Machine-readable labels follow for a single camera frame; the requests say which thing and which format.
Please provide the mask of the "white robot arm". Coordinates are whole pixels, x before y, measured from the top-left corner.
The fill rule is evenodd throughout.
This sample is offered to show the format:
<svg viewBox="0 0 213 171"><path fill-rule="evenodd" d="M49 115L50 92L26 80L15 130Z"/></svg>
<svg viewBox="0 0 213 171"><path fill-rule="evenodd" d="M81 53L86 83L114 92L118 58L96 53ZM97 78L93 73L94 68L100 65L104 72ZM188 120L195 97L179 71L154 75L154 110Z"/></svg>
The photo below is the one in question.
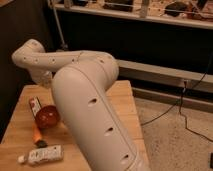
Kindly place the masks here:
<svg viewBox="0 0 213 171"><path fill-rule="evenodd" d="M13 52L12 60L40 85L49 73L55 74L54 103L92 171L151 171L106 96L119 74L111 54L47 52L30 39Z"/></svg>

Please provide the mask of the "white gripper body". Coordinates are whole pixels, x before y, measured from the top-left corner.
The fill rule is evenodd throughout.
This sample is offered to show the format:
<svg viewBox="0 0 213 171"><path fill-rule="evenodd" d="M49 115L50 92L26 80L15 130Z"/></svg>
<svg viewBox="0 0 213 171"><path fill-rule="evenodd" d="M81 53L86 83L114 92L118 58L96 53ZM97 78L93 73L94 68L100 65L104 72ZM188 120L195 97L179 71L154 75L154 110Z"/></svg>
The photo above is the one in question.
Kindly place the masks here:
<svg viewBox="0 0 213 171"><path fill-rule="evenodd" d="M35 70L32 73L32 80L37 84L45 88L50 88L52 83L52 73L45 70Z"/></svg>

